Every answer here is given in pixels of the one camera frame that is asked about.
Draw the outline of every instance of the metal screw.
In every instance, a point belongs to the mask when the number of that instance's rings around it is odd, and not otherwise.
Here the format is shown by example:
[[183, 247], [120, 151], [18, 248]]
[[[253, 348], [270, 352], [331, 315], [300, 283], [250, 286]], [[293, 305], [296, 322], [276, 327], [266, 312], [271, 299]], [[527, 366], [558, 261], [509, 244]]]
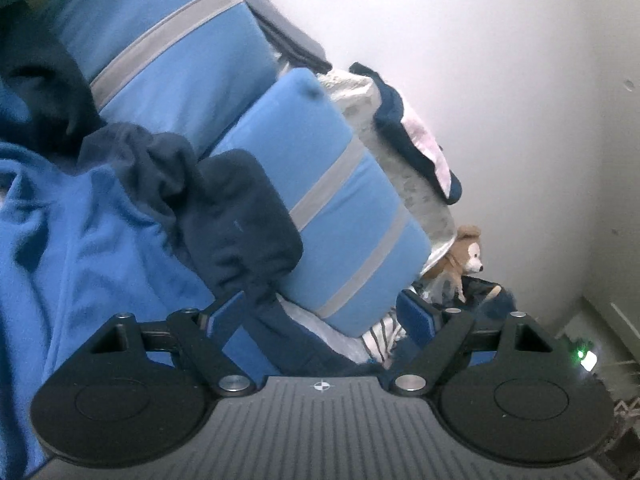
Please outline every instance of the metal screw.
[[427, 385], [427, 381], [420, 375], [401, 375], [396, 378], [396, 386], [406, 392], [416, 392], [423, 389]]
[[218, 386], [226, 392], [241, 392], [251, 386], [251, 381], [244, 375], [228, 375], [220, 379]]

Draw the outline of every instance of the teddy bear ear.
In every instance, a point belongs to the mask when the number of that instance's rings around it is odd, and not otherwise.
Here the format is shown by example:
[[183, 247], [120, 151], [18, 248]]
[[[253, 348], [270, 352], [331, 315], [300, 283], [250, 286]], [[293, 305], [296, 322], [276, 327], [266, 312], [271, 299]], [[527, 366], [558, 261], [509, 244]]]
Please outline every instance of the teddy bear ear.
[[480, 233], [480, 228], [475, 225], [461, 225], [458, 228], [458, 239], [478, 238], [480, 236]]

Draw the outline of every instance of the gray folded cloth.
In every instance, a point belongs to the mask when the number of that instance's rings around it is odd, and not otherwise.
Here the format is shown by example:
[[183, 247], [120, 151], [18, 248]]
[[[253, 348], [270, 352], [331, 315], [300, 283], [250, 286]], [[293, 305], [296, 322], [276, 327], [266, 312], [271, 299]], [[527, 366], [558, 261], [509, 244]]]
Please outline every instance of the gray folded cloth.
[[326, 74], [332, 65], [324, 48], [285, 18], [270, 0], [244, 0], [267, 41], [294, 67]]

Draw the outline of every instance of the gray ribbed plate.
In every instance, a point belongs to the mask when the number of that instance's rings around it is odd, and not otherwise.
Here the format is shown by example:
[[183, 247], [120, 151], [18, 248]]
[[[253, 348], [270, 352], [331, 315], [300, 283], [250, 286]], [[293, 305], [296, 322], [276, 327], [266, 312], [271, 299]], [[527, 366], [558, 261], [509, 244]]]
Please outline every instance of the gray ribbed plate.
[[89, 470], [52, 460], [33, 480], [610, 480], [591, 459], [547, 469], [508, 466], [455, 441], [420, 399], [375, 378], [270, 378], [222, 400], [185, 446], [154, 462]]

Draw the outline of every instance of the teddy bear face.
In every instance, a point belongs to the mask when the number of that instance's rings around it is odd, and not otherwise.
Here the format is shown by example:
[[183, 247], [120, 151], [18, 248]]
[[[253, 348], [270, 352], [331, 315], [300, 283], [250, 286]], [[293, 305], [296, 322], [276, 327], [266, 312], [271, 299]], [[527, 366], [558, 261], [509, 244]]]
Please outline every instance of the teddy bear face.
[[480, 272], [483, 268], [482, 261], [480, 260], [480, 244], [473, 242], [467, 248], [469, 259], [464, 265], [465, 274], [475, 274]]

